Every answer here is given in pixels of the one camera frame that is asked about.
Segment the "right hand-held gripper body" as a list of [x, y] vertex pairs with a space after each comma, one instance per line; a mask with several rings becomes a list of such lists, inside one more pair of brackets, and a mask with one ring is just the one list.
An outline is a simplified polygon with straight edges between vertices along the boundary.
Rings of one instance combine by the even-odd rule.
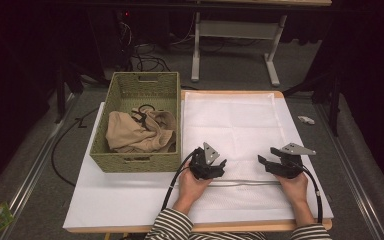
[[302, 155], [315, 155], [316, 151], [305, 148], [295, 143], [289, 143], [279, 149], [283, 152], [283, 156], [279, 157], [281, 163], [277, 164], [274, 169], [274, 174], [292, 179], [297, 177], [304, 171], [302, 163]]

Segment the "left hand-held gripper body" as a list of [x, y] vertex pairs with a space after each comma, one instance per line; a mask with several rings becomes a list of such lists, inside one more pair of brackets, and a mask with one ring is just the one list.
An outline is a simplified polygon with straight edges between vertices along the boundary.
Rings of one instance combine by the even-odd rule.
[[206, 142], [203, 143], [203, 147], [195, 149], [189, 163], [190, 170], [195, 178], [213, 179], [213, 171], [221, 169], [219, 166], [213, 166], [214, 161], [219, 156], [220, 154]]

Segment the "green woven basket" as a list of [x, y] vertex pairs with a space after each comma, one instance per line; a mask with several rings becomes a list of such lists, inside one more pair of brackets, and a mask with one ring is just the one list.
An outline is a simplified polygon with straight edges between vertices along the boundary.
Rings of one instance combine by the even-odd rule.
[[[97, 122], [89, 151], [106, 173], [175, 172], [181, 158], [181, 90], [177, 72], [115, 72]], [[109, 114], [130, 114], [133, 108], [148, 104], [168, 111], [176, 120], [174, 146], [169, 152], [119, 153], [110, 149], [106, 139]]]

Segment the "beige garment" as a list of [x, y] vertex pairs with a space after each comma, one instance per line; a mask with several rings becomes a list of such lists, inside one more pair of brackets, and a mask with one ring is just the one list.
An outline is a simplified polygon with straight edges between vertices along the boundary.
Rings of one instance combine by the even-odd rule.
[[151, 106], [133, 108], [131, 113], [109, 114], [106, 139], [118, 153], [175, 152], [177, 120], [169, 111]]

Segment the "person's right hand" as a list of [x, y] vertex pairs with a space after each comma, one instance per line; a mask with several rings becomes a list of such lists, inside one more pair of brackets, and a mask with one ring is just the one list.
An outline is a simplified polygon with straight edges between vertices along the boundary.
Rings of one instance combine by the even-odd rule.
[[276, 175], [280, 182], [283, 192], [292, 205], [307, 202], [307, 186], [308, 179], [304, 173], [300, 173], [297, 177], [288, 179]]

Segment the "person's left hand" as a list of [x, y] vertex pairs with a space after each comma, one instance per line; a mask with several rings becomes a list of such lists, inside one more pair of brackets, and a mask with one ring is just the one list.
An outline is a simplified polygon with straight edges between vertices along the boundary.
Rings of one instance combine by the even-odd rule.
[[192, 206], [193, 203], [202, 196], [205, 189], [212, 182], [211, 179], [196, 179], [190, 170], [189, 164], [186, 164], [186, 167], [179, 177], [179, 180], [180, 184], [178, 202], [184, 206]]

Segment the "person's striped shirt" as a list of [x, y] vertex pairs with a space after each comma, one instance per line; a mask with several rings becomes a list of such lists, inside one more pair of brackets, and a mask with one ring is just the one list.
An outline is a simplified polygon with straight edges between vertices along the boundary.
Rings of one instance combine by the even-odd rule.
[[197, 232], [188, 240], [269, 240], [263, 232]]

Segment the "black metal stand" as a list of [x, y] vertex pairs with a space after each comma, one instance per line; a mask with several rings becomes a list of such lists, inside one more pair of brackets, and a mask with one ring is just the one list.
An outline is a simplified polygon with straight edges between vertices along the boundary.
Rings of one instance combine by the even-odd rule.
[[80, 74], [72, 62], [61, 63], [56, 72], [57, 123], [60, 123], [66, 114], [65, 87], [74, 94], [83, 92]]
[[284, 97], [292, 96], [298, 92], [312, 91], [311, 100], [315, 104], [329, 104], [328, 124], [332, 133], [337, 136], [337, 121], [340, 97], [340, 80], [332, 72], [322, 73], [321, 75], [305, 80], [282, 92]]

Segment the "metal floor rail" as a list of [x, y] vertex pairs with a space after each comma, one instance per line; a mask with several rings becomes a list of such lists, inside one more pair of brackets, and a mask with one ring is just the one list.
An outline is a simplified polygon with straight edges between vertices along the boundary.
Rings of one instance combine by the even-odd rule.
[[31, 166], [22, 185], [9, 203], [10, 210], [13, 214], [13, 222], [0, 233], [0, 240], [8, 240], [13, 228], [15, 227], [24, 207], [26, 206], [42, 172], [47, 164], [47, 157], [50, 155], [51, 149], [56, 144], [56, 139], [62, 129], [67, 115], [64, 115], [58, 123], [54, 123], [52, 130], [46, 141], [42, 145], [33, 165]]
[[322, 105], [316, 104], [314, 106], [317, 115], [321, 118], [322, 125], [327, 130], [329, 138], [333, 142], [333, 146], [339, 156], [341, 167], [345, 173], [345, 179], [352, 192], [353, 198], [356, 201], [358, 209], [364, 219], [366, 226], [368, 227], [369, 233], [373, 240], [384, 240], [384, 229], [379, 222], [378, 215], [373, 208], [373, 204], [369, 199], [366, 191], [358, 179], [358, 176], [351, 165], [350, 159], [348, 158], [339, 138], [333, 133], [329, 123], [328, 115]]

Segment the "white desk frame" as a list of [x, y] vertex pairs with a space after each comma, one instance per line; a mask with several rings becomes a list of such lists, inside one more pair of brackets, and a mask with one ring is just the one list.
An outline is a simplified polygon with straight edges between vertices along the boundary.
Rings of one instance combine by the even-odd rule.
[[[328, 7], [332, 0], [194, 0], [199, 6], [205, 3], [244, 4], [248, 7]], [[202, 37], [238, 38], [251, 40], [270, 40], [269, 52], [262, 55], [272, 86], [278, 87], [280, 81], [273, 62], [281, 39], [288, 14], [281, 13], [275, 20], [252, 22], [250, 20], [207, 20], [201, 18], [201, 12], [194, 13], [194, 52], [192, 56], [191, 81], [200, 79], [200, 39]]]

